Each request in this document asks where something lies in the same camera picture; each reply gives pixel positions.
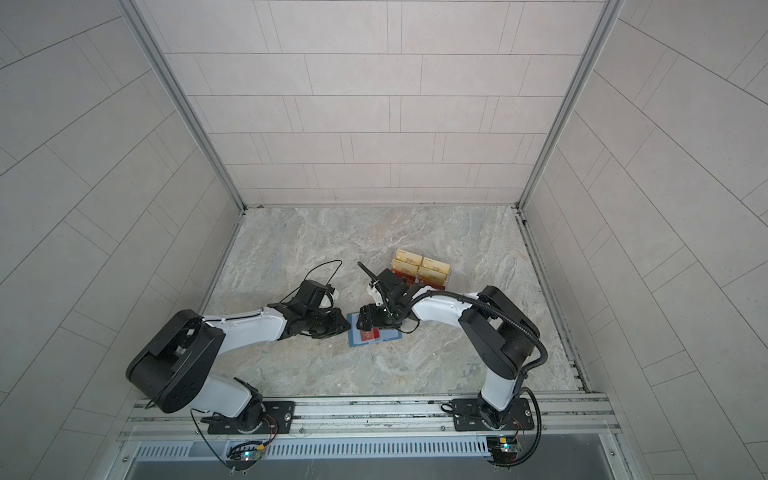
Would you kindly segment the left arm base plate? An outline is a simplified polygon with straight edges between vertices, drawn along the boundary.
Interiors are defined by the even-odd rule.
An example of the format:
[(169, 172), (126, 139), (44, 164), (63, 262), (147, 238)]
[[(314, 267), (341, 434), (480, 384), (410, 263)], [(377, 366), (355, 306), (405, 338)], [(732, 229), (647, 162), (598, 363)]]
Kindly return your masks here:
[(212, 435), (274, 435), (290, 432), (296, 403), (293, 401), (258, 401), (248, 405), (235, 418), (219, 413), (204, 417), (201, 422)]

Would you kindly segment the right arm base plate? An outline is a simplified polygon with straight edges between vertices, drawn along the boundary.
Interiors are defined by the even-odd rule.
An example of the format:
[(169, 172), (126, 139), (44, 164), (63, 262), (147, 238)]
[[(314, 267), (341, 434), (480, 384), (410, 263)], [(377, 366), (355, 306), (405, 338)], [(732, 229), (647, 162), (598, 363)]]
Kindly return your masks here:
[(443, 403), (441, 409), (453, 417), (458, 432), (535, 429), (534, 409), (524, 397), (513, 400), (501, 411), (480, 397), (455, 398)]

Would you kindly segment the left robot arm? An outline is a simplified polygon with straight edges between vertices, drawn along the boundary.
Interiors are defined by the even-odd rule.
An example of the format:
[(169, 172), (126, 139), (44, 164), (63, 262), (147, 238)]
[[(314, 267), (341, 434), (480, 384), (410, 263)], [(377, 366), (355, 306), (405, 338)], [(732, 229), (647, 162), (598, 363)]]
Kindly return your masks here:
[(211, 433), (255, 432), (267, 424), (263, 396), (243, 380), (212, 374), (216, 359), (257, 343), (349, 331), (335, 297), (331, 285), (304, 280), (291, 298), (250, 313), (213, 318), (180, 310), (129, 363), (126, 379), (164, 413), (208, 413)]

